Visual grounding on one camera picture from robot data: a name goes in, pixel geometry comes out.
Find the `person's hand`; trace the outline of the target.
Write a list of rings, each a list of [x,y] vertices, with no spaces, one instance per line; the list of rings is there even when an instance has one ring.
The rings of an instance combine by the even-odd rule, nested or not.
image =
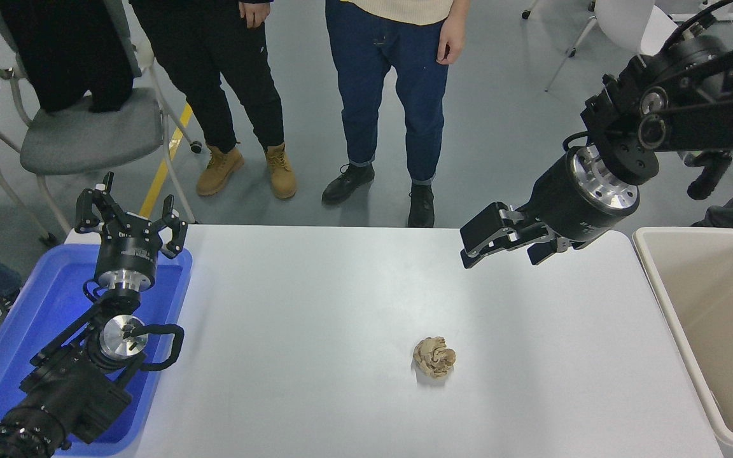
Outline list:
[[[247,29],[257,29],[271,13],[272,1],[239,1],[239,16]]]
[[[466,14],[452,12],[445,18],[440,28],[440,38],[436,53],[436,62],[440,65],[452,65],[459,60],[466,43]]]

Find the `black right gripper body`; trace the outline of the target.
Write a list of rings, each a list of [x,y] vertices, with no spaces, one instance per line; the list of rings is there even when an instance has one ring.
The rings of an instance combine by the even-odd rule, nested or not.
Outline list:
[[[611,173],[597,151],[568,151],[533,185],[520,211],[559,237],[594,240],[636,211],[636,186]]]

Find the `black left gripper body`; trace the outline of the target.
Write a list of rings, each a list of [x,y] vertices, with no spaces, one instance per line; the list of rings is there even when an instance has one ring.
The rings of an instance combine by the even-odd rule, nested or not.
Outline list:
[[[152,229],[152,222],[146,218],[131,216],[128,223],[117,219],[105,221],[94,273],[130,270],[143,275],[156,274],[161,240]]]

